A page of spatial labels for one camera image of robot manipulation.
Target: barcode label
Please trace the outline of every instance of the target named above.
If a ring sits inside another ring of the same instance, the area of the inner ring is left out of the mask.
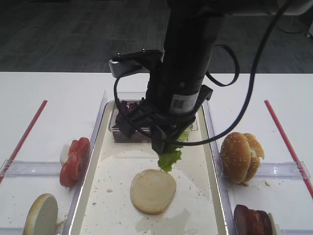
[[[183,109],[185,100],[174,99],[173,108],[174,109]]]
[[[174,94],[171,102],[171,114],[185,114],[193,110],[198,98],[197,94],[179,95]]]

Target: top bun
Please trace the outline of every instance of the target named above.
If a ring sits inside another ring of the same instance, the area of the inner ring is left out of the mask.
[[[224,174],[234,183],[246,184],[257,172],[264,152],[253,134],[233,132],[222,143],[221,158]]]

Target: red tomato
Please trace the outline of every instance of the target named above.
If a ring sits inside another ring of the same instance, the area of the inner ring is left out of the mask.
[[[83,158],[81,158],[78,153],[74,152],[70,154],[68,161],[68,172],[70,178],[73,180],[78,180],[82,175]]]
[[[81,137],[78,141],[77,155],[82,160],[89,153],[90,143],[85,137]]]
[[[73,180],[69,175],[69,161],[66,161],[60,172],[60,184],[64,187],[70,188],[76,184],[76,180]]]
[[[73,140],[72,144],[69,147],[68,155],[70,155],[70,153],[72,153],[72,152],[75,152],[77,150],[77,147],[78,147],[78,141]]]

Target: lettuce leaf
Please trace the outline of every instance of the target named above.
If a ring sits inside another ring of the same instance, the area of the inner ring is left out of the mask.
[[[187,138],[188,132],[184,131],[177,140],[185,141]],[[181,151],[177,150],[178,148],[183,148],[183,146],[172,144],[168,146],[165,153],[159,155],[157,164],[162,170],[171,171],[172,165],[181,160]]]

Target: red stick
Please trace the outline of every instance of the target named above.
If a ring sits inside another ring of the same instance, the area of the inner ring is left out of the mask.
[[[293,160],[295,162],[299,162],[300,160],[299,160],[297,154],[295,153],[295,150],[293,149],[291,143],[289,142],[289,140],[287,138],[287,135],[286,135],[282,125],[280,124],[280,122],[279,122],[279,120],[278,120],[278,118],[277,118],[277,116],[276,116],[272,106],[270,105],[268,100],[265,100],[264,103],[265,103],[266,107],[268,108],[268,111],[269,111],[270,115],[272,116],[272,118],[273,118],[273,120],[274,120],[274,122],[275,122],[275,124],[276,124],[276,126],[277,126],[277,128],[279,130],[279,132],[280,132],[280,135],[282,136],[282,138],[283,138],[283,140],[285,142],[285,145],[287,146],[287,148],[288,148],[288,150],[289,150]],[[308,190],[310,192],[311,197],[313,198],[313,187],[312,187],[312,184],[311,184],[310,180],[303,178],[303,181],[304,181],[305,185],[307,186],[307,188],[308,188]]]
[[[10,168],[11,164],[13,163],[14,159],[16,158],[16,155],[18,154],[18,152],[20,151],[23,143],[25,142],[29,132],[31,131],[31,129],[33,128],[33,126],[35,125],[37,119],[39,118],[40,114],[42,113],[45,105],[47,104],[47,100],[44,100],[41,104],[41,106],[39,107],[38,111],[36,112],[35,116],[33,117],[32,121],[30,122],[28,128],[26,129],[26,131],[24,132],[22,138],[20,139],[18,145],[16,145],[13,153],[11,154],[3,172],[2,175],[0,176],[0,183],[2,182],[2,180],[4,179],[4,175],[7,172],[7,170]]]

